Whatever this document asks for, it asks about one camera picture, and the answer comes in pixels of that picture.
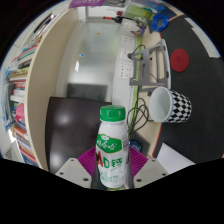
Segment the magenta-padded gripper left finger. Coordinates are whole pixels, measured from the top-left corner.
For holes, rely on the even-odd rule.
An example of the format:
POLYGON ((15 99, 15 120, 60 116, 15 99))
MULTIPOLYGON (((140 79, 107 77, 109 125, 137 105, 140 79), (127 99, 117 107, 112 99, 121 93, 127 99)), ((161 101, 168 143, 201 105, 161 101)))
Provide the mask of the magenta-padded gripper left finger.
POLYGON ((89 149, 78 158, 69 158, 56 175, 83 188, 98 189, 95 148, 89 149))

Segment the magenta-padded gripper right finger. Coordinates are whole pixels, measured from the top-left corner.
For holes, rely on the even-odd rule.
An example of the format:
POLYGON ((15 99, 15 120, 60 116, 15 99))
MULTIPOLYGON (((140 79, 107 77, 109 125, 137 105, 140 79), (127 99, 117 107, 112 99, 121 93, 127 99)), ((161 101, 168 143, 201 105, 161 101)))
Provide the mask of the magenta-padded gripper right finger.
POLYGON ((130 189, 141 188, 168 175, 155 158, 147 158, 130 147, 128 185, 130 189))

